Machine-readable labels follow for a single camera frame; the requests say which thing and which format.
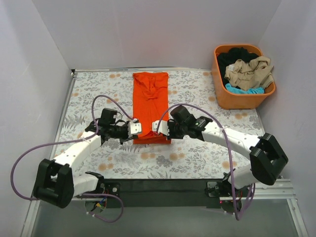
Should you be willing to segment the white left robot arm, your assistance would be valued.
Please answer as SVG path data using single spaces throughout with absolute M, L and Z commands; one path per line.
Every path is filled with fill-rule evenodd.
M 105 191 L 101 174 L 87 171 L 75 177 L 74 171 L 109 139 L 123 142 L 130 138 L 131 123 L 116 119 L 117 115 L 115 110 L 103 109 L 100 118 L 84 130 L 79 142 L 52 160 L 43 159 L 38 166 L 32 195 L 59 208 L 65 208 L 73 197 L 84 193 L 101 197 Z

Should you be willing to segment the orange t shirt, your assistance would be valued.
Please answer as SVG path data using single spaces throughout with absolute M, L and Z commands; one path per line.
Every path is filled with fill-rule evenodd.
M 166 72 L 133 74 L 133 117 L 142 125 L 142 133 L 133 141 L 135 145 L 171 143 L 165 136 L 152 130 L 156 120 L 169 120 L 168 114 L 168 79 Z

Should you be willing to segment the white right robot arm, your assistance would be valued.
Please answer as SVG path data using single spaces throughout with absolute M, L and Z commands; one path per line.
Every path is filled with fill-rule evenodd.
M 281 145 L 269 133 L 256 136 L 224 128 L 215 117 L 196 118 L 183 105 L 176 106 L 170 115 L 172 119 L 167 123 L 170 139 L 189 136 L 226 147 L 229 157 L 231 152 L 236 152 L 250 161 L 249 165 L 233 169 L 224 176 L 223 189 L 229 196 L 235 196 L 242 188 L 255 183 L 272 186 L 288 163 Z

